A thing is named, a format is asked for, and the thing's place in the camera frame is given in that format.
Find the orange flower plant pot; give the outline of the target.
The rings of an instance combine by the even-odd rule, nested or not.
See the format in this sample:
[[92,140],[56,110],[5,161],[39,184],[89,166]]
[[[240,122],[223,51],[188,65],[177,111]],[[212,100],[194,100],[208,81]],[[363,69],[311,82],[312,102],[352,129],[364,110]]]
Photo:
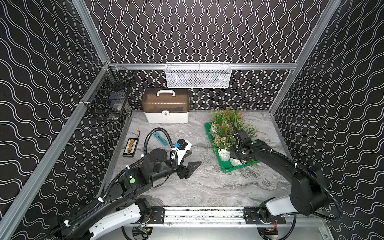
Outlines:
[[227,108],[225,119],[228,123],[232,123],[238,128],[243,127],[245,123],[244,116],[239,109]]
[[213,129],[215,130],[215,136],[218,138],[232,137],[234,134],[233,127],[231,124],[214,124]]

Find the pink flower plant pot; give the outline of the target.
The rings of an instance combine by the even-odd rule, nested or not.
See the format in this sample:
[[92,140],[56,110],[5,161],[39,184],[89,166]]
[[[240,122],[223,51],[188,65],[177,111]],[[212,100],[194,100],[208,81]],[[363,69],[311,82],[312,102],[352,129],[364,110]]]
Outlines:
[[244,131],[246,132],[246,134],[248,135],[248,137],[250,139],[253,139],[257,136],[258,134],[258,130],[256,129],[256,127],[252,124],[247,124],[244,126]]
[[222,162],[230,160],[231,148],[235,145],[235,138],[233,136],[215,136],[212,142],[213,149],[218,151],[219,157]]
[[233,167],[239,167],[239,166],[242,166],[243,163],[238,160],[238,159],[233,159],[233,158],[230,158],[230,163]]

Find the green plastic tray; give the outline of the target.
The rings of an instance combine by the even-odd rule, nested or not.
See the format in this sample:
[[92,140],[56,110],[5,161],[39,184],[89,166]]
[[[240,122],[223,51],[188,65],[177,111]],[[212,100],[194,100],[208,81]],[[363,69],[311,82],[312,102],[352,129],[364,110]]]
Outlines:
[[[205,129],[206,129],[206,133],[208,135],[208,138],[212,144],[213,140],[214,140],[214,137],[211,135],[211,131],[210,131],[210,128],[211,128],[211,124],[212,123],[206,123],[205,124]],[[238,169],[241,169],[241,168],[245,168],[245,167],[250,167],[250,166],[246,166],[245,164],[243,164],[242,166],[239,166],[239,167],[233,167],[230,163],[230,160],[227,161],[227,162],[222,162],[220,157],[219,157],[219,154],[218,154],[218,151],[214,150],[213,151],[215,152],[217,158],[218,158],[218,161],[219,161],[219,164],[223,170],[224,173],[229,173],[229,172],[232,172],[232,171],[235,171],[235,170],[238,170]]]

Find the green grass plant white pot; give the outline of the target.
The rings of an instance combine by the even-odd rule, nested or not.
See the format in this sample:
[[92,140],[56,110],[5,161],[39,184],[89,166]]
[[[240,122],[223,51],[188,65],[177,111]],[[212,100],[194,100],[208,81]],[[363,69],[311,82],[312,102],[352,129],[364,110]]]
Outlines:
[[218,129],[227,123],[226,114],[227,114],[226,110],[220,110],[220,111],[216,111],[215,113],[212,113],[213,120],[212,120],[210,131],[213,137],[216,137],[218,134]]

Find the orange flower plant back pot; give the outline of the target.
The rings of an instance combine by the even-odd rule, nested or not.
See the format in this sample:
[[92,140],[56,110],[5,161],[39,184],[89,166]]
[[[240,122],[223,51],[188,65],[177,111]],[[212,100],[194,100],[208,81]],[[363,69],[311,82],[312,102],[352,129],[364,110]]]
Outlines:
[[231,124],[214,124],[213,129],[215,130],[215,136],[218,138],[232,137],[234,134],[233,127]]

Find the pink flower plant front pot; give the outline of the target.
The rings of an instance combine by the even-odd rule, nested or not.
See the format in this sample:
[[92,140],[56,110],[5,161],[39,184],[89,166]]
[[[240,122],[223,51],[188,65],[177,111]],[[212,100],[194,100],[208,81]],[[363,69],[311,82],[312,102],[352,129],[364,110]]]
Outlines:
[[244,131],[246,132],[246,134],[248,135],[248,137],[250,139],[253,139],[257,136],[258,134],[258,130],[256,129],[256,127],[252,124],[247,124],[244,126]]

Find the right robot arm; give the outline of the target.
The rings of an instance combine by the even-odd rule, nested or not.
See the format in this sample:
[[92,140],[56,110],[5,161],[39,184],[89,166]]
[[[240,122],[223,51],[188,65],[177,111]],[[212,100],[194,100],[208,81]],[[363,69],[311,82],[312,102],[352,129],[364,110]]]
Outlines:
[[265,142],[253,141],[244,130],[234,131],[236,145],[230,150],[230,157],[246,163],[256,160],[283,176],[291,184],[289,195],[271,198],[262,202],[258,218],[269,223],[283,214],[299,213],[304,216],[314,215],[331,222],[340,222],[343,211],[336,197],[326,186],[320,169],[300,165],[287,156],[275,151]]

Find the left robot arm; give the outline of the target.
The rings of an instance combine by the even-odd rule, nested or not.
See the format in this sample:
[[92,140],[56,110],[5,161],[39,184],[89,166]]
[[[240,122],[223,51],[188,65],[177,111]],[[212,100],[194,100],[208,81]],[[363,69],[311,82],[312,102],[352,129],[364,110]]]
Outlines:
[[[156,132],[164,133],[171,150],[148,150],[148,143]],[[192,144],[184,139],[173,142],[163,128],[152,129],[144,141],[143,154],[133,164],[120,171],[96,200],[84,209],[58,218],[50,232],[40,237],[45,240],[96,240],[105,234],[129,224],[147,224],[152,221],[153,210],[146,199],[140,196],[155,188],[156,181],[167,181],[172,174],[188,179],[202,164],[184,158],[192,154]]]

